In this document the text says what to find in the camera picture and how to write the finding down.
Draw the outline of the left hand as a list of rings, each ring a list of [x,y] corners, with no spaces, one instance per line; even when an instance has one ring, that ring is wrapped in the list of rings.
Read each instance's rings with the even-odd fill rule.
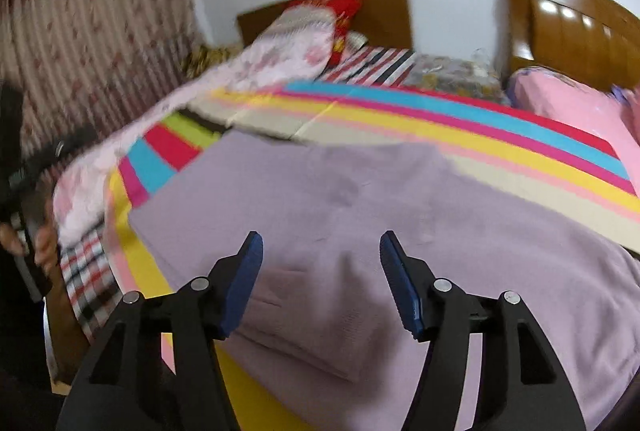
[[[56,229],[51,198],[44,203],[44,213],[46,214],[44,223],[36,234],[29,237],[30,243],[23,243],[11,225],[2,223],[0,229],[1,247],[17,257],[24,257],[29,251],[32,251],[36,266],[41,269],[44,275],[52,279],[58,269],[58,230]]]

